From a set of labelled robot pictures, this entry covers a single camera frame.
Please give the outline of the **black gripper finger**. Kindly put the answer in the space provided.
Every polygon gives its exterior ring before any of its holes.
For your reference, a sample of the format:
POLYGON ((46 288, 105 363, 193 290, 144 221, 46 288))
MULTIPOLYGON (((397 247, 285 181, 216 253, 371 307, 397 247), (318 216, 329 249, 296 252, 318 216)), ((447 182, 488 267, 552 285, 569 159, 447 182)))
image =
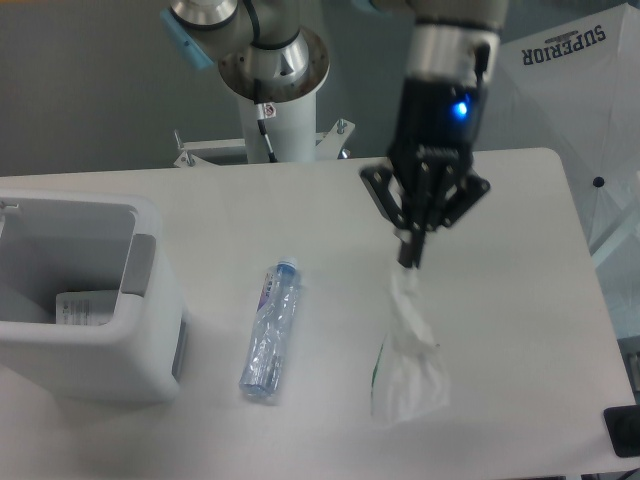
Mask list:
POLYGON ((384 219, 390 222, 400 240, 398 263, 404 268, 416 268, 414 231, 409 216, 402 210, 401 204, 394 199, 391 184, 395 179, 390 163, 386 160, 365 165, 359 171, 359 177, 376 208, 384 219))
POLYGON ((451 228, 491 189, 473 170, 431 168, 419 177, 412 197, 407 241, 407 268, 419 268, 427 235, 451 228))

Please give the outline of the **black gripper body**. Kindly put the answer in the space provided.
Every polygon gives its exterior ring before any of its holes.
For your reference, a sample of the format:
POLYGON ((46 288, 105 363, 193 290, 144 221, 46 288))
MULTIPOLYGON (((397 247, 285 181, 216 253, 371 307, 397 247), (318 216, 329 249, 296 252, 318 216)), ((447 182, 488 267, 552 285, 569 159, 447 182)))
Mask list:
POLYGON ((393 141, 388 150, 410 217, 420 175, 431 168, 473 170, 472 148, 488 94, 487 86, 407 78, 393 141))

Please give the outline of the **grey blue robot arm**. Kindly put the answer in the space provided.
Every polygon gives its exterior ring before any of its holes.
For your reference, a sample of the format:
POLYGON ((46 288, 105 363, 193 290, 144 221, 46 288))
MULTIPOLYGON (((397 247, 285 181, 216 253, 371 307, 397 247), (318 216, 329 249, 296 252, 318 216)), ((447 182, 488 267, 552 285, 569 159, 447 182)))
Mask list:
MULTIPOLYGON (((504 1, 371 1, 413 29, 395 132, 384 162, 360 176, 419 266, 427 236, 453 226, 490 188, 473 169, 508 5, 504 1)), ((237 97, 252 163, 313 160, 316 116, 297 114, 329 71, 327 49, 296 1, 171 1, 161 20, 186 59, 215 66, 237 97)))

